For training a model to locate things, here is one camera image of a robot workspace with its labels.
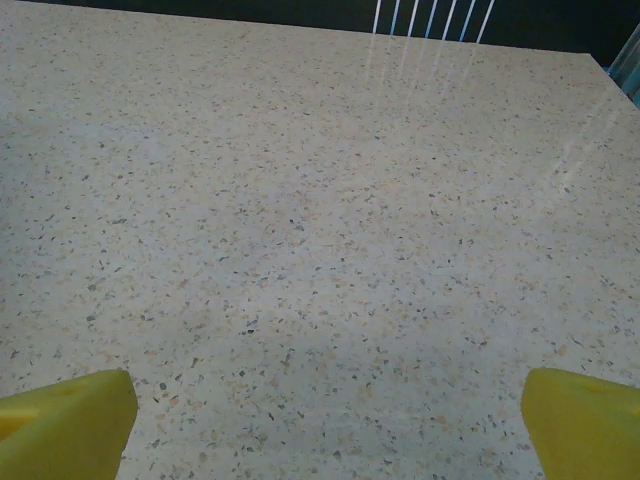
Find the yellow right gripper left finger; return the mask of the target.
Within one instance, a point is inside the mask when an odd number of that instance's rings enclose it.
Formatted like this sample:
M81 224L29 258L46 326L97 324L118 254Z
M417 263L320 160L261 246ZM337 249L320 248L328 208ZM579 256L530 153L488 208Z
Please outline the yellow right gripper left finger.
M114 479L138 412L131 376L106 370L1 399L3 479Z

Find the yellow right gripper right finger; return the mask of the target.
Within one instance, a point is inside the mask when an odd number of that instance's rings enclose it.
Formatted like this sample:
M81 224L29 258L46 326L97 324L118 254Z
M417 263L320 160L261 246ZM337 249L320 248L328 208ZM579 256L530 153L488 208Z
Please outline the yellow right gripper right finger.
M615 382L536 368L521 413L548 479L639 478L639 390Z

